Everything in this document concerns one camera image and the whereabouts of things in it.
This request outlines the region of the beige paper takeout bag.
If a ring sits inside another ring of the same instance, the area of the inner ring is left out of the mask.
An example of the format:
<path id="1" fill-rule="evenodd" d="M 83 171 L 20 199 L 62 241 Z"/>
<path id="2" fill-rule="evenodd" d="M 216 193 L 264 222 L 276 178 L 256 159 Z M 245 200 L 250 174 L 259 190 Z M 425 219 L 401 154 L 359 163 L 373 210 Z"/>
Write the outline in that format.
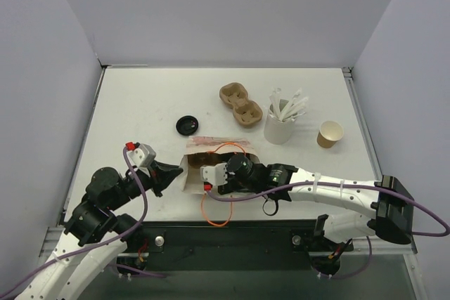
<path id="1" fill-rule="evenodd" d="M 188 195 L 200 195 L 200 211 L 204 220 L 211 226 L 222 228 L 233 216 L 233 203 L 230 203 L 229 217 L 222 223 L 208 219 L 204 210 L 207 193 L 218 190 L 228 183 L 226 163 L 233 155 L 245 155 L 259 161 L 257 152 L 245 138 L 222 138 L 211 136 L 190 136 L 180 167 L 183 173 L 177 178 L 181 190 Z"/>

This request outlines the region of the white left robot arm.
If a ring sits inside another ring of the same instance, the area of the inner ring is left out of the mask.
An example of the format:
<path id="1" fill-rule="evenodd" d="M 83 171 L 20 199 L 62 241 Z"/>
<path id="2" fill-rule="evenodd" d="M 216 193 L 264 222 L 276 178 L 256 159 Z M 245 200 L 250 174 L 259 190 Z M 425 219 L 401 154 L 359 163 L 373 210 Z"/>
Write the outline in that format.
<path id="1" fill-rule="evenodd" d="M 136 197 L 143 199 L 143 213 L 148 212 L 147 191 L 161 196 L 182 168 L 151 162 L 146 167 L 129 166 L 126 176 L 112 167 L 97 170 L 80 204 L 64 226 L 52 255 L 40 267 L 25 276 L 19 285 L 25 288 L 18 299 L 57 299 L 63 288 L 75 285 L 71 278 L 80 273 L 81 291 L 108 263 L 124 250 L 136 251 L 143 242 L 141 224 L 115 211 Z"/>

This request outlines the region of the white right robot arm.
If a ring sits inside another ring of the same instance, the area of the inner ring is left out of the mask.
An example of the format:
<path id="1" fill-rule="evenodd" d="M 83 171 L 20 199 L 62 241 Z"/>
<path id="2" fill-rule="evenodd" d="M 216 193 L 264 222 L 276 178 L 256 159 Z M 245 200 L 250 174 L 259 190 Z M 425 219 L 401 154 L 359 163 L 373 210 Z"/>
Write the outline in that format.
<path id="1" fill-rule="evenodd" d="M 220 195 L 261 195 L 278 202 L 315 202 L 346 209 L 347 214 L 318 217 L 311 239 L 319 249 L 356 237 L 377 236 L 393 244 L 412 241 L 412 196 L 393 176 L 351 181 L 312 173 L 287 164 L 263 165 L 243 154 L 224 165 Z"/>

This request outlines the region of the brown paper coffee cup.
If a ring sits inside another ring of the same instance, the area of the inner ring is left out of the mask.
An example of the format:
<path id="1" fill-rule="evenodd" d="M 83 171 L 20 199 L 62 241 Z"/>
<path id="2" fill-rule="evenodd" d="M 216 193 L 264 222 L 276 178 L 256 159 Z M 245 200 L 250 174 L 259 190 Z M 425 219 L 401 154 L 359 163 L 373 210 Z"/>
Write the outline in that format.
<path id="1" fill-rule="evenodd" d="M 334 121 L 326 121 L 320 125 L 316 142 L 322 148 L 332 148 L 344 136 L 342 126 Z"/>

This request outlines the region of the black plastic cup lid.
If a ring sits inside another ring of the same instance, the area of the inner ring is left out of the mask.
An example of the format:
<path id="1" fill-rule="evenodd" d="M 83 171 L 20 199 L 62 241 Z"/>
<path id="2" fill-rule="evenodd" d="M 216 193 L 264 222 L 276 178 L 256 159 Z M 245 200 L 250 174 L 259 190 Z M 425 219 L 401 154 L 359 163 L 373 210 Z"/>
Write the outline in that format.
<path id="1" fill-rule="evenodd" d="M 176 122 L 176 131 L 182 136 L 191 136 L 197 132 L 199 121 L 192 115 L 180 117 Z"/>

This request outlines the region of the white cylindrical straw holder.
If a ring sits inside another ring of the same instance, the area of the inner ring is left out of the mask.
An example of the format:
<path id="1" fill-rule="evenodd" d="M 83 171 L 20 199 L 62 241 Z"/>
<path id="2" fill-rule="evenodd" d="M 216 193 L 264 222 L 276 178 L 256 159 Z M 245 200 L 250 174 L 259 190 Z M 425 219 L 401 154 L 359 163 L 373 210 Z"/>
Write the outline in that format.
<path id="1" fill-rule="evenodd" d="M 264 137 L 272 144 L 281 145 L 286 143 L 292 136 L 296 120 L 287 123 L 280 122 L 272 115 L 271 109 L 272 106 L 270 104 L 264 126 Z"/>

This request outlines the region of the white wrapped straw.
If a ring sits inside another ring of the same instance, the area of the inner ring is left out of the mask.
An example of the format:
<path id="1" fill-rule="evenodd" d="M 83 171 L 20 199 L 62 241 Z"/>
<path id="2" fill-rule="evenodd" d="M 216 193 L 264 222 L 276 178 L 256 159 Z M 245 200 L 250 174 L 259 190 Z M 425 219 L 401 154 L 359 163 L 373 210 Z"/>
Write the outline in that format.
<path id="1" fill-rule="evenodd" d="M 287 123 L 289 121 L 295 121 L 299 116 L 302 116 L 306 112 L 306 107 L 292 107 L 289 109 L 281 122 Z"/>
<path id="2" fill-rule="evenodd" d="M 295 105 L 299 101 L 301 95 L 302 95 L 302 88 L 298 88 L 298 90 L 296 90 L 296 92 L 294 93 L 294 95 L 292 96 L 292 98 L 289 100 L 288 103 L 291 106 Z"/>
<path id="3" fill-rule="evenodd" d="M 281 89 L 274 88 L 269 96 L 272 106 L 272 115 L 280 121 L 281 111 L 280 111 L 280 103 L 281 103 Z"/>
<path id="4" fill-rule="evenodd" d="M 308 97 L 304 98 L 293 97 L 291 100 L 288 101 L 288 104 L 281 110 L 278 120 L 280 122 L 284 122 L 285 120 L 292 118 L 297 113 L 303 111 L 306 108 L 308 102 L 309 102 Z"/>

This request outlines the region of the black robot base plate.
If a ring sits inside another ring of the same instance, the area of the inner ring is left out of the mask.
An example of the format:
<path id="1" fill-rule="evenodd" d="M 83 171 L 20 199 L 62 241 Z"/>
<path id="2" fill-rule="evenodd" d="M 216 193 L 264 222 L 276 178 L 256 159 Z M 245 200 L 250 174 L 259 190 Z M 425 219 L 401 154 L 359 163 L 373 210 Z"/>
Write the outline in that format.
<path id="1" fill-rule="evenodd" d="M 115 263 L 166 275 L 181 271 L 309 270 L 336 274 L 351 252 L 319 234 L 314 220 L 232 221 L 214 227 L 202 221 L 145 222 Z"/>

